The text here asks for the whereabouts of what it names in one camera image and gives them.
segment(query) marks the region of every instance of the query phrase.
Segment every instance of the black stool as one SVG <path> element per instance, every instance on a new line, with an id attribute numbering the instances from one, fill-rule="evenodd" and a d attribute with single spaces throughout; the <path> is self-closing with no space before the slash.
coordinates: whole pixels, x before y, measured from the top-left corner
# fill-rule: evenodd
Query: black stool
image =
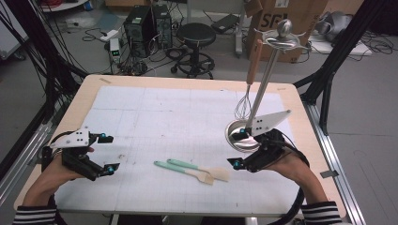
<path id="1" fill-rule="evenodd" d="M 171 68 L 172 73 L 176 73 L 179 68 L 187 74 L 187 78 L 208 73 L 210 79 L 213 80 L 210 70 L 215 67 L 214 60 L 207 54 L 199 52 L 199 48 L 213 43 L 216 39 L 216 32 L 208 25 L 192 22 L 181 26 L 176 32 L 176 37 L 193 52 L 181 55 Z"/>

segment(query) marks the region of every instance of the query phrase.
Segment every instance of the spatula handle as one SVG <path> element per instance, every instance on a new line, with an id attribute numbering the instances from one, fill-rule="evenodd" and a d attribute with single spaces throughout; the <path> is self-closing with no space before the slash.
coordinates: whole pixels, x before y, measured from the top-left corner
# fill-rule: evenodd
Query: spatula handle
<path id="1" fill-rule="evenodd" d="M 166 162 L 162 162 L 162 161 L 154 161 L 153 162 L 155 165 L 172 170 L 172 171 L 176 171 L 176 172 L 180 172 L 180 173 L 185 173 L 185 170 L 181 167 L 177 167 L 175 165 L 172 165 L 170 163 L 166 163 Z"/>
<path id="2" fill-rule="evenodd" d="M 180 167 L 190 168 L 190 169 L 194 169 L 194 170 L 198 169 L 198 166 L 196 166 L 196 165 L 190 164 L 188 162 L 176 160 L 176 159 L 173 159 L 173 158 L 167 159 L 167 162 L 171 163 L 171 164 L 174 164 L 174 165 L 177 165 L 177 166 L 180 166 Z"/>

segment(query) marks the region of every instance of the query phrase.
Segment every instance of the striped sleeve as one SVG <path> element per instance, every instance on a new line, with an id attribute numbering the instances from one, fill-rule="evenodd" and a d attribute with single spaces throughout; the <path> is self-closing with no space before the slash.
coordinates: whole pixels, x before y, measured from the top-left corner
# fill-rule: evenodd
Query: striped sleeve
<path id="1" fill-rule="evenodd" d="M 19 206 L 12 224 L 54 224 L 55 212 L 55 206 Z"/>
<path id="2" fill-rule="evenodd" d="M 336 202 L 318 202 L 301 206 L 307 225 L 341 223 Z"/>

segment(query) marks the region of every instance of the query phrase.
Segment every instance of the green spatula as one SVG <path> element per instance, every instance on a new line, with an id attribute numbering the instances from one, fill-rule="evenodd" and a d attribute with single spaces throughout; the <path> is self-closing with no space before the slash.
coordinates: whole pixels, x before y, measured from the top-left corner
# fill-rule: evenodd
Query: green spatula
<path id="1" fill-rule="evenodd" d="M 176 172 L 180 172 L 180 173 L 185 173 L 188 175 L 192 175 L 192 176 L 196 176 L 196 178 L 198 178 L 199 181 L 206 183 L 208 185 L 213 185 L 214 182 L 214 178 L 208 174 L 207 172 L 200 172 L 200 171 L 193 171 L 193 170 L 186 170 L 182 167 L 176 166 L 176 165 L 172 165 L 170 163 L 166 163 L 166 162 L 162 162 L 162 161 L 154 161 L 153 162 L 155 165 L 172 170 L 172 171 L 176 171 Z"/>
<path id="2" fill-rule="evenodd" d="M 225 168 L 222 168 L 222 167 L 208 168 L 208 167 L 196 166 L 196 165 L 190 164 L 188 162 L 184 162 L 184 161 L 180 161 L 180 160 L 176 160 L 176 159 L 172 159 L 172 158 L 167 159 L 167 162 L 177 165 L 177 166 L 180 166 L 180 167 L 185 167 L 185 168 L 190 168 L 190 169 L 194 169 L 197 171 L 207 172 L 215 179 L 229 181 L 229 172 Z"/>

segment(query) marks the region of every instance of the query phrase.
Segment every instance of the human hand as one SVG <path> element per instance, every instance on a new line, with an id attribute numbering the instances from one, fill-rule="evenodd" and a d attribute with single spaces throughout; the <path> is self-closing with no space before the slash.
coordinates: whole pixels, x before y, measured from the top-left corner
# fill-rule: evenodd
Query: human hand
<path id="1" fill-rule="evenodd" d="M 296 153 L 288 152 L 264 168 L 296 182 L 304 192 L 307 203 L 321 203 L 328 200 L 321 183 L 310 168 Z"/>
<path id="2" fill-rule="evenodd" d="M 62 165 L 62 154 L 56 155 L 49 166 L 38 177 L 35 183 L 27 191 L 23 199 L 23 206 L 45 206 L 60 186 L 69 180 L 83 178 L 82 175 L 71 171 Z"/>
<path id="3" fill-rule="evenodd" d="M 313 173 L 310 168 L 299 158 L 296 153 L 286 150 L 286 152 L 264 170 L 274 171 L 280 175 L 300 183 L 305 176 Z"/>

